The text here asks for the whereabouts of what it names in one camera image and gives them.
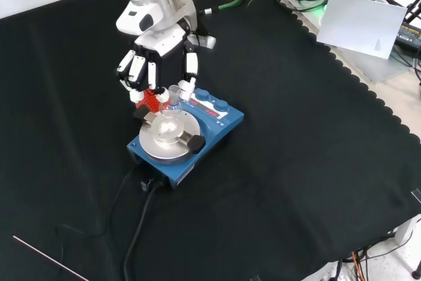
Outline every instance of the electronic equipment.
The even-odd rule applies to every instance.
[[[405,22],[402,23],[395,44],[412,58],[421,58],[421,29]]]
[[[136,161],[145,161],[155,167],[168,177],[173,188],[244,118],[242,112],[206,90],[196,89],[189,101],[181,100],[181,105],[182,110],[175,117],[180,118],[184,129],[174,128],[162,137],[158,135],[160,128],[156,130],[153,126],[162,114],[154,115],[147,111],[142,114],[143,124],[139,135],[127,146]],[[169,124],[170,120],[163,124],[161,132]],[[193,144],[188,145],[195,136],[203,137],[205,142],[201,143],[200,138],[196,138]]]

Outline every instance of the green cable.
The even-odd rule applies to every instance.
[[[218,6],[218,9],[223,10],[223,9],[235,7],[235,6],[238,6],[242,1],[243,0],[233,0],[230,3],[226,3],[225,5]]]

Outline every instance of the black cloth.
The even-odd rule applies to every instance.
[[[114,27],[127,2],[65,0],[0,21],[5,280],[57,270],[11,235],[58,259],[55,223],[99,230],[132,167],[137,123],[114,73],[132,46]],[[421,188],[420,140],[295,15],[253,0],[205,23],[218,41],[198,50],[198,86],[245,120],[177,190],[156,193],[134,280],[302,280],[420,211],[410,194]],[[168,81],[180,61],[165,61]],[[61,233],[72,242],[66,265],[118,280],[145,201],[137,185],[124,188],[112,235]]]

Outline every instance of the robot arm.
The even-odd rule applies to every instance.
[[[123,58],[117,74],[130,92],[130,99],[137,103],[143,99],[141,83],[147,78],[148,88],[160,102],[168,100],[168,91],[159,83],[159,61],[180,43],[184,42],[184,78],[179,82],[181,98],[188,100],[195,88],[198,61],[191,35],[197,30],[197,15],[192,0],[130,0],[116,22],[126,34],[138,36],[135,47]],[[214,38],[207,34],[197,36],[198,45],[214,45]]]

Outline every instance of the white paper sheet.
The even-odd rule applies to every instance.
[[[317,41],[388,59],[406,12],[371,0],[329,0]]]

